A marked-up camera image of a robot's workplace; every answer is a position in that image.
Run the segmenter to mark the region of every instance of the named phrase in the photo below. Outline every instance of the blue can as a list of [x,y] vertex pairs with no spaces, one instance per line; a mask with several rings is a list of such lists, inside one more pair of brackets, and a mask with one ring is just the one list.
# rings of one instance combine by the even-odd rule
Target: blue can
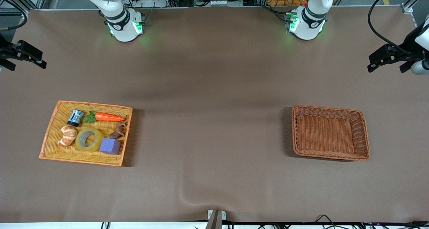
[[83,111],[74,109],[72,112],[72,115],[70,115],[70,118],[67,124],[75,127],[79,126],[80,121],[82,120],[83,114],[84,114]]

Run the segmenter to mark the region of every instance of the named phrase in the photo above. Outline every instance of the blue cube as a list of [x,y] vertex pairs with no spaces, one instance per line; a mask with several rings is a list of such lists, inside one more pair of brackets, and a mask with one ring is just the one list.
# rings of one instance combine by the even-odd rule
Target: blue cube
[[104,138],[101,141],[100,152],[105,154],[119,154],[121,148],[121,142],[114,138]]

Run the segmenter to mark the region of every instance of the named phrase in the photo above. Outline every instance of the toy carrot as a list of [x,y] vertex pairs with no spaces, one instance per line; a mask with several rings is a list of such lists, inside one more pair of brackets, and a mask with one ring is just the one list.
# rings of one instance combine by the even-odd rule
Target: toy carrot
[[103,122],[120,122],[124,121],[125,118],[116,116],[108,113],[97,113],[95,111],[89,111],[89,114],[83,119],[83,122],[93,123],[95,121]]

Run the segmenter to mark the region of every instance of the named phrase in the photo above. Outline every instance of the table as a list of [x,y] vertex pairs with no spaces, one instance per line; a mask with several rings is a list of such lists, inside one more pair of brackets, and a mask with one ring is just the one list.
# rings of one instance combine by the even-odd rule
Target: table
[[[262,8],[156,9],[144,36],[110,37],[97,11],[35,11],[19,29],[46,70],[0,75],[2,222],[200,220],[406,222],[429,214],[427,76],[368,73],[384,42],[368,7],[334,7],[313,41]],[[398,6],[374,27],[401,43]],[[38,159],[58,100],[135,108],[125,167]],[[291,107],[356,108],[371,158],[294,155]]]

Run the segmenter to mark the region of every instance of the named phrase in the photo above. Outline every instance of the yellow tape roll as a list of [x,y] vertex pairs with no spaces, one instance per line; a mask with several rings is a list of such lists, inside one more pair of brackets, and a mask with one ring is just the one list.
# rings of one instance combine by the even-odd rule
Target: yellow tape roll
[[[95,140],[91,145],[86,146],[86,139],[91,134],[94,134]],[[82,129],[76,137],[76,147],[82,151],[95,152],[100,149],[101,141],[103,140],[103,138],[104,136],[100,131],[94,128],[85,128]]]

